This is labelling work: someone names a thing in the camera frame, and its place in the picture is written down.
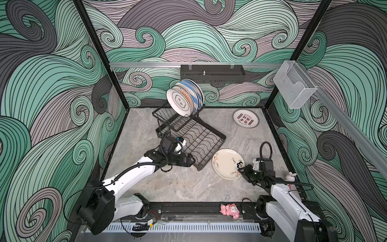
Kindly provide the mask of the black wire dish rack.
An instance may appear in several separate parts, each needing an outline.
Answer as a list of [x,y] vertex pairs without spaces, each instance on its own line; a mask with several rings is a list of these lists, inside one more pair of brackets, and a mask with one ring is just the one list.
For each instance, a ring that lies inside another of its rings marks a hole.
[[193,156],[195,159],[193,166],[198,171],[212,160],[213,155],[226,140],[226,136],[206,124],[199,117],[199,113],[200,111],[190,117],[183,117],[174,111],[168,103],[152,112],[152,116],[158,122],[157,136],[159,138],[164,135],[184,138],[186,145],[183,150]]

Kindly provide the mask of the cream cartoon plate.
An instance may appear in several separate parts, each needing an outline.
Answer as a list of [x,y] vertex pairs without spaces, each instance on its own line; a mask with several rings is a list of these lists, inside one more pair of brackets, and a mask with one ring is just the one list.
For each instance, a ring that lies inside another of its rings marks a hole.
[[241,177],[241,173],[238,170],[245,167],[245,162],[236,151],[220,149],[214,154],[212,165],[217,175],[223,179],[236,180]]

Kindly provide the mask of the black rimmed white plate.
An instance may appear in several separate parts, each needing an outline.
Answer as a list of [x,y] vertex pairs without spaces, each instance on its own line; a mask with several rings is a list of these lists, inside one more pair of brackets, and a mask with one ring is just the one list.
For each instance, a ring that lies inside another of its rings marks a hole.
[[182,117],[191,115],[191,106],[188,100],[177,90],[169,89],[166,93],[167,100],[172,109]]

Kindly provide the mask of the red patterned white plate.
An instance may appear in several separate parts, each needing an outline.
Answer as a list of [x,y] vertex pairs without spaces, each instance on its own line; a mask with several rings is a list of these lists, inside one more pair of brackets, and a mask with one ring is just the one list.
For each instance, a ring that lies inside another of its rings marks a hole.
[[233,113],[233,120],[237,125],[247,129],[255,128],[260,123],[256,113],[244,109],[236,110]]

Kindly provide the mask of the blue striped plate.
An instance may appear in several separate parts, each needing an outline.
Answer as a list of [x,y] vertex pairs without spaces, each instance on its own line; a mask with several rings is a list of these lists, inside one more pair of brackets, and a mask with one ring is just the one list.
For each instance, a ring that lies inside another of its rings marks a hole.
[[200,106],[199,106],[200,103],[199,103],[199,96],[195,92],[193,86],[191,84],[188,84],[186,81],[178,82],[176,86],[183,88],[191,96],[191,99],[193,100],[193,104],[194,104],[194,113],[196,113],[200,109]]

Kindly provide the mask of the orange sunburst plate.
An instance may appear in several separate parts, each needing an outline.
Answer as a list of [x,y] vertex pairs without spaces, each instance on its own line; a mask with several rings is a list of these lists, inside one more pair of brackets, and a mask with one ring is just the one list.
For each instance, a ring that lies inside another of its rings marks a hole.
[[179,91],[186,98],[186,100],[190,104],[191,113],[193,114],[195,106],[194,106],[193,99],[190,96],[190,94],[184,88],[182,88],[180,86],[174,86],[173,89]]
[[201,109],[203,107],[203,105],[204,105],[204,95],[203,95],[203,92],[202,92],[201,88],[193,80],[184,79],[184,81],[186,81],[187,83],[190,83],[193,87],[196,88],[196,92],[197,92],[198,97],[199,97],[199,109]]

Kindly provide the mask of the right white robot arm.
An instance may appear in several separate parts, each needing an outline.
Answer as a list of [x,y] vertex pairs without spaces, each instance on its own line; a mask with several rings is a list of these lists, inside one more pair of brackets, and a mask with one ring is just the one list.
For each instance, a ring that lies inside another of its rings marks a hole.
[[298,185],[313,189],[314,186],[276,177],[272,155],[272,146],[265,141],[260,146],[260,157],[252,164],[238,168],[248,183],[268,193],[257,200],[257,215],[264,220],[261,225],[275,223],[291,242],[337,242],[337,230],[316,214],[319,205],[313,203],[313,210],[310,210],[290,187]]

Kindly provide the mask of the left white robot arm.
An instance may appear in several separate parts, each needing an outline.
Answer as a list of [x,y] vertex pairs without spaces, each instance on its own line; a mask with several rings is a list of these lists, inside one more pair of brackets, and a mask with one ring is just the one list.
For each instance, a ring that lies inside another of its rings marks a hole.
[[191,167],[196,160],[185,153],[186,143],[183,137],[166,136],[134,165],[104,181],[88,183],[79,197],[78,218],[93,235],[98,235],[113,221],[126,216],[146,217],[148,200],[139,193],[123,198],[124,193],[165,166]]

